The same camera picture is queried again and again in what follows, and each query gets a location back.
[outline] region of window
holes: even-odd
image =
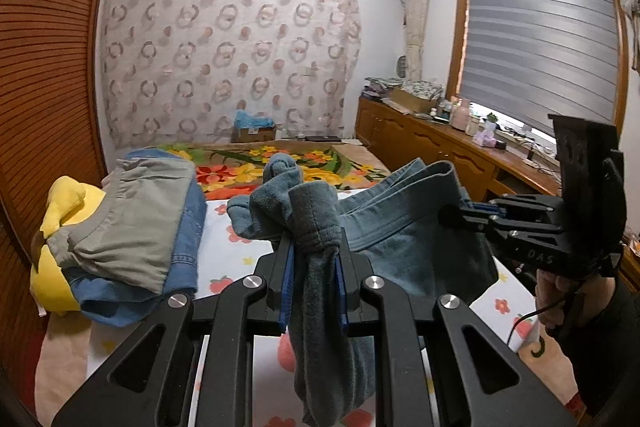
[[[548,113],[622,124],[620,17],[619,0],[459,0],[447,95],[551,136]]]

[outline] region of cardboard box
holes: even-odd
[[[269,142],[275,139],[275,127],[258,127],[250,129],[236,129],[234,127],[231,132],[232,143]]]
[[[410,92],[403,91],[400,87],[396,87],[391,92],[391,100],[413,112],[421,112],[429,114],[432,108],[436,107],[437,100],[425,100],[419,98]]]

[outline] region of metal screw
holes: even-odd
[[[385,280],[378,275],[370,275],[364,280],[365,286],[372,290],[379,290],[385,285]]]
[[[177,293],[169,297],[169,306],[171,308],[182,308],[185,304],[187,304],[187,295]]]
[[[440,297],[440,304],[442,304],[447,310],[455,310],[460,306],[460,298],[447,293]]]
[[[262,284],[262,277],[259,275],[248,275],[242,279],[242,285],[245,288],[257,288],[260,284]]]

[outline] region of cabinet countertop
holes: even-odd
[[[382,105],[388,110],[396,113],[398,116],[402,116],[401,113],[384,103],[373,102],[365,98],[361,98],[360,103],[363,102]],[[404,115],[404,118],[408,118],[417,126],[423,127],[424,129],[427,129],[429,131],[433,131],[434,133],[439,134],[454,143],[458,143],[467,150],[470,150],[471,152],[482,156],[483,158],[486,158],[491,163],[496,164],[499,168],[507,171],[516,178],[521,179],[527,185],[535,187],[538,191],[540,191],[540,193],[550,194],[553,196],[558,195],[560,184],[556,182],[555,179],[553,179],[549,174],[545,174],[538,169],[534,169],[533,167],[525,165],[522,161],[522,158],[515,155],[514,153],[506,150],[500,151],[494,148],[480,147],[473,142],[472,137],[467,136],[463,131],[458,131],[457,129],[454,129],[452,126],[447,124],[422,120],[420,118],[415,118],[414,116],[411,116],[409,114]]]

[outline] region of person's arm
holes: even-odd
[[[539,273],[538,307],[558,299],[570,284],[566,279]],[[574,367],[580,397],[589,414],[595,416],[638,358],[640,328],[634,300],[623,283],[597,276],[580,292],[585,293],[584,310],[577,326],[559,344]],[[550,332],[563,321],[560,308],[541,315]]]

